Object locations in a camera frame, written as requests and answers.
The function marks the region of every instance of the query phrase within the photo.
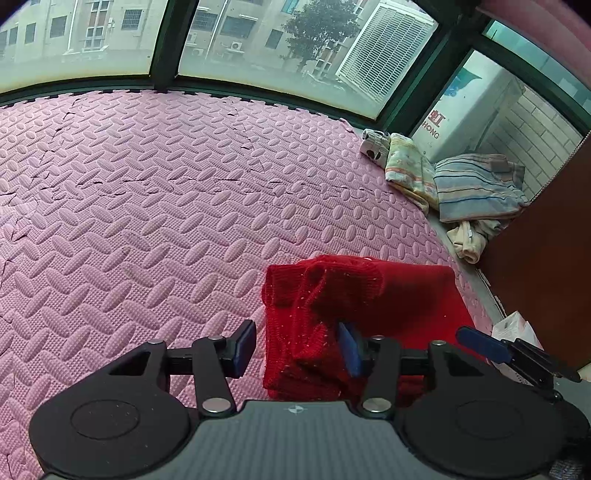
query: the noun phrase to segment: striped towel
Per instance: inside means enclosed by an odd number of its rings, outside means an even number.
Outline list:
[[[530,203],[521,191],[525,167],[504,155],[463,154],[435,165],[442,222],[508,219]]]

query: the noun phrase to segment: air conditioner unit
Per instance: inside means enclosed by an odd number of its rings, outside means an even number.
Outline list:
[[[427,14],[381,0],[336,76],[376,103],[385,102],[435,30]]]

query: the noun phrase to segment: folded cloth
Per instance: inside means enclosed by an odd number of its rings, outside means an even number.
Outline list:
[[[267,314],[263,386],[277,400],[356,400],[363,380],[351,379],[336,340],[338,322],[364,336],[397,338],[405,348],[455,343],[472,319],[441,265],[321,255],[295,265],[271,265],[262,287]]]
[[[386,180],[415,203],[425,215],[429,206],[437,210],[439,201],[433,180],[435,171],[427,157],[420,153],[411,138],[391,134],[388,159],[384,163],[386,138],[386,133],[366,129],[363,131],[359,151],[384,168]]]
[[[521,191],[525,167],[504,155],[463,154],[435,166],[439,219],[510,219],[530,202]]]
[[[486,238],[478,233],[470,222],[462,222],[460,226],[449,230],[447,237],[453,244],[458,258],[463,258],[468,263],[475,264],[486,247]]]
[[[511,220],[482,219],[470,221],[470,224],[475,227],[476,231],[483,235],[487,240],[491,240],[492,238],[496,237],[510,223]]]

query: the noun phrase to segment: red cloth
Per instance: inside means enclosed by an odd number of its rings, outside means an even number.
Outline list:
[[[277,400],[357,399],[364,380],[345,370],[338,322],[352,322],[363,336],[396,338],[404,348],[456,343],[457,328],[473,322],[455,279],[450,267],[337,255],[270,266],[262,287],[263,386]]]

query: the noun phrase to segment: pink floor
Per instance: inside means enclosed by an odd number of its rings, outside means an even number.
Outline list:
[[[151,338],[189,346],[252,318],[231,383],[265,398],[260,287],[321,253],[449,265],[423,214],[357,153],[345,122],[181,93],[88,93],[0,109],[0,479],[41,475],[37,406]],[[396,305],[392,305],[394,315]],[[171,392],[194,405],[187,377]]]

